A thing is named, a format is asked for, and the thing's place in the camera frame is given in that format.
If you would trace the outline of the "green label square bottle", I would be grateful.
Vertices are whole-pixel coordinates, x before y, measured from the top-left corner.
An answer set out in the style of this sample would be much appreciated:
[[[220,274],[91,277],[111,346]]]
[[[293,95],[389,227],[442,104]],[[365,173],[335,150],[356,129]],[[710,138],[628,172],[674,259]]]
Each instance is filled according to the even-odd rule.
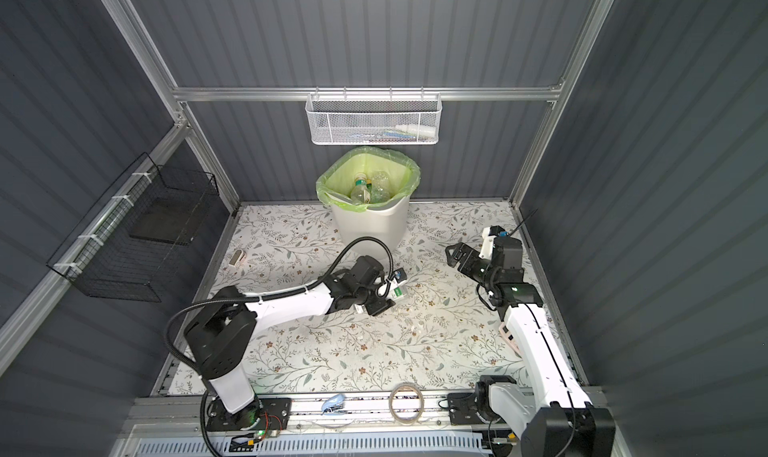
[[[394,277],[390,281],[390,291],[388,298],[393,301],[402,299],[406,294],[406,284],[408,275],[404,268],[398,268],[394,271]]]

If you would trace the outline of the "clear square bottle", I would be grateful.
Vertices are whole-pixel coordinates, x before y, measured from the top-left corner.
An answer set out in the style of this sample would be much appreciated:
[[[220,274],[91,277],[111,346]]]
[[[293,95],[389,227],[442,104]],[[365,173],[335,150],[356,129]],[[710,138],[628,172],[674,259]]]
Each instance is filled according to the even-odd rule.
[[[354,205],[363,205],[371,202],[371,192],[365,173],[358,173],[354,177],[354,185],[349,197]]]

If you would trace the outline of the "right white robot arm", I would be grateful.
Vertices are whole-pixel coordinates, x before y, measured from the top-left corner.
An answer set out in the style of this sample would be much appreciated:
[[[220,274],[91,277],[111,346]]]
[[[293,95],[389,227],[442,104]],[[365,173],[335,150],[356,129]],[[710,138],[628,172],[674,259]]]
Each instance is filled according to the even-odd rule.
[[[453,413],[475,411],[488,424],[503,421],[516,437],[511,456],[609,456],[616,424],[593,404],[558,348],[537,288],[525,282],[522,243],[498,226],[488,228],[480,250],[458,242],[445,250],[450,267],[476,284],[481,302],[498,314],[506,340],[528,370],[530,387],[508,376],[484,376],[473,402],[449,401]]]

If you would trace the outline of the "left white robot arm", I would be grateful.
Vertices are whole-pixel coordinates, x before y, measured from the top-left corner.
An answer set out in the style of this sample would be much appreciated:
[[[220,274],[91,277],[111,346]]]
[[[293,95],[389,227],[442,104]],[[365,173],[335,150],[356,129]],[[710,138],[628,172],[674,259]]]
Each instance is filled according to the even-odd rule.
[[[327,271],[307,286],[275,294],[220,289],[199,308],[183,335],[192,354],[190,367],[230,415],[256,406],[256,392],[242,361],[251,338],[272,327],[302,318],[361,307],[377,316],[394,305],[389,298],[394,275],[370,256],[349,269]]]

